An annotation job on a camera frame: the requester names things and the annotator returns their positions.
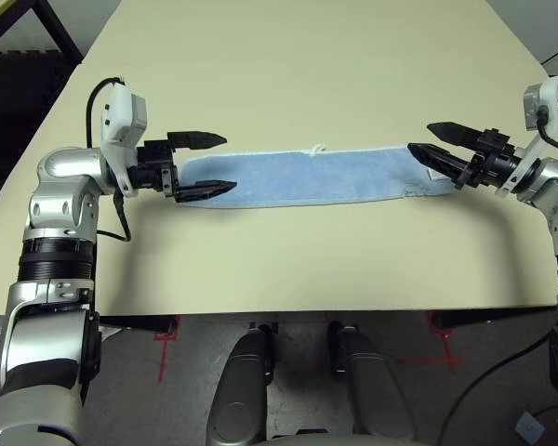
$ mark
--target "red tape mark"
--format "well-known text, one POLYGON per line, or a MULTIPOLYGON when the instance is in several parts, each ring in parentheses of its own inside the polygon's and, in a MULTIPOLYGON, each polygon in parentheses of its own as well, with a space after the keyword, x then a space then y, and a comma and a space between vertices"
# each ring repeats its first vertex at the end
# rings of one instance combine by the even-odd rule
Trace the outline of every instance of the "red tape mark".
POLYGON ((182 325, 182 318, 180 315, 174 316, 176 320, 176 330, 172 334, 156 334, 153 336, 153 341, 163 341, 163 347, 161 350, 161 360, 159 361, 159 375, 157 376, 157 383, 162 383, 164 380, 164 371, 166 369, 167 361, 167 343, 174 342, 178 340, 179 329, 182 325))
POLYGON ((429 357, 429 358, 403 358, 397 360, 400 364, 446 364, 448 366, 448 371, 451 374, 455 374, 455 363, 465 361, 465 358, 454 357, 450 351, 450 344, 448 342, 448 337, 453 334, 453 330, 448 328, 445 330, 440 330, 432 324, 432 311, 424 311, 426 318, 428 319, 428 324, 430 325, 430 333, 433 335, 439 335, 443 341, 443 347, 445 348, 445 355, 443 357, 429 357))

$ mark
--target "floor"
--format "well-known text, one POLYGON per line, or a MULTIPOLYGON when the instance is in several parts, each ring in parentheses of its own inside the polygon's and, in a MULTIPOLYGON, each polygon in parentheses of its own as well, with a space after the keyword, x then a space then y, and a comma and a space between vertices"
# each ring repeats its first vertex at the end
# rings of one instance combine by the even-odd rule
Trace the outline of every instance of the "floor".
MULTIPOLYGON (((138 331, 103 344, 101 373, 85 408, 85 446, 205 443, 208 408, 225 359, 251 321, 278 321, 278 363, 268 387, 268 436, 301 428, 349 433, 352 418, 342 383, 327 369, 326 321, 356 322, 391 362, 417 427, 418 440, 435 444, 438 428, 457 395, 482 371, 530 345, 554 323, 553 312, 459 327, 443 338, 424 312, 306 312, 184 316, 178 339, 166 343, 138 331)), ((523 411, 558 405, 548 379, 548 352, 539 348, 484 381, 461 405, 444 445, 523 445, 514 426, 523 411)), ((538 446, 558 446, 558 409, 539 418, 546 427, 538 446)))

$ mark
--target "table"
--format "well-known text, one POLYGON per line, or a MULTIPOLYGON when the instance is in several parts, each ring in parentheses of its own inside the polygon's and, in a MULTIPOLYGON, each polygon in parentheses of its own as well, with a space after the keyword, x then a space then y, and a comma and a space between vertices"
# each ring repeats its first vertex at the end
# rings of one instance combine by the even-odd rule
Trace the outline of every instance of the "table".
MULTIPOLYGON (((180 151, 180 164, 319 142, 437 142, 425 125, 448 120, 525 146, 523 92, 546 73, 485 2, 123 0, 0 193, 0 313, 34 168, 48 151, 84 146, 86 98, 112 75, 146 98, 146 139, 203 130, 229 140, 180 151)), ((141 192, 126 214, 132 243, 100 239, 102 314, 537 306, 558 292, 544 217, 491 188, 231 211, 141 192)), ((118 225, 102 199, 100 228, 118 225)))

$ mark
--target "robotic arm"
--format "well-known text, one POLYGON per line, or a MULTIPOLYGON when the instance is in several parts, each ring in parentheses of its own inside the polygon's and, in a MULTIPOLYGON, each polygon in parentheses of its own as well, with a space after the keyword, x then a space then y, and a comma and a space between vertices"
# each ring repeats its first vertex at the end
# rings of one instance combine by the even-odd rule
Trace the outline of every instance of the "robotic arm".
POLYGON ((181 203, 236 185, 209 180, 180 187, 174 165, 177 148, 206 149, 225 138, 175 132, 137 148, 146 126, 144 99, 115 83, 101 116, 101 148, 53 151, 37 167, 39 186, 0 336, 0 445, 80 443, 81 407, 100 369, 94 306, 100 196, 113 194, 126 232, 114 237, 129 240, 123 200, 140 189, 181 203))
MULTIPOLYGON (((528 87, 524 108, 527 129, 538 131, 526 149, 508 144, 509 137, 495 128, 480 132, 455 123, 430 124, 428 128, 444 142, 475 151, 470 161, 432 144, 407 147, 422 164, 451 178, 458 189, 492 185, 498 188, 497 196, 514 193, 520 202, 537 208, 548 221, 558 264, 558 160, 539 159, 547 144, 558 148, 552 139, 558 130, 558 76, 528 87)), ((558 324, 550 337, 550 378, 558 390, 558 324)))

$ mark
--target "towel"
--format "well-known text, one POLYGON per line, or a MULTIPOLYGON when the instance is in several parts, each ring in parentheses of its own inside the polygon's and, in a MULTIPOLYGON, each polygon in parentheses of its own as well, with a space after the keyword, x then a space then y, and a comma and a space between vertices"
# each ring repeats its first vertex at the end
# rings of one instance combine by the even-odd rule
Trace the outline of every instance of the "towel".
POLYGON ((407 147, 359 151, 230 153, 194 158, 179 168, 179 183, 224 179, 237 186, 187 206, 246 209, 362 203, 450 193, 450 179, 433 175, 407 147))

